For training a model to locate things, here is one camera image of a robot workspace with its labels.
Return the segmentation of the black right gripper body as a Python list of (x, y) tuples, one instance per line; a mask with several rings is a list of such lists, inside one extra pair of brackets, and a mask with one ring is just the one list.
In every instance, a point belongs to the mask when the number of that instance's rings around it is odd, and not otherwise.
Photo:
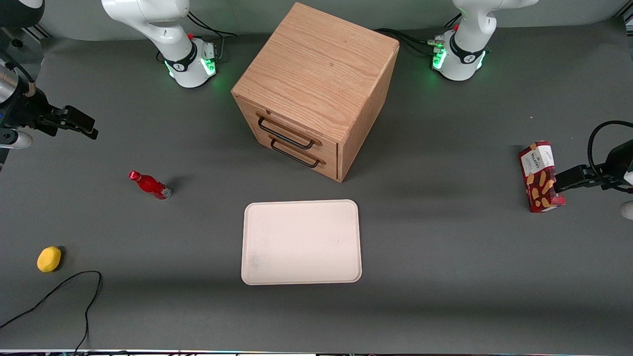
[(30, 97), (13, 94), (0, 106), (2, 129), (31, 128), (47, 135), (56, 135), (57, 129), (65, 123), (59, 116), (62, 110), (49, 104), (43, 91), (36, 91)]

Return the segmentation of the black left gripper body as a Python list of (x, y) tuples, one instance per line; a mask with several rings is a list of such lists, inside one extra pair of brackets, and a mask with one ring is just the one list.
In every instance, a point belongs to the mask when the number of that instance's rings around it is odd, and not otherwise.
[(600, 167), (601, 175), (611, 189), (632, 192), (632, 164), (633, 141), (629, 140), (610, 151)]

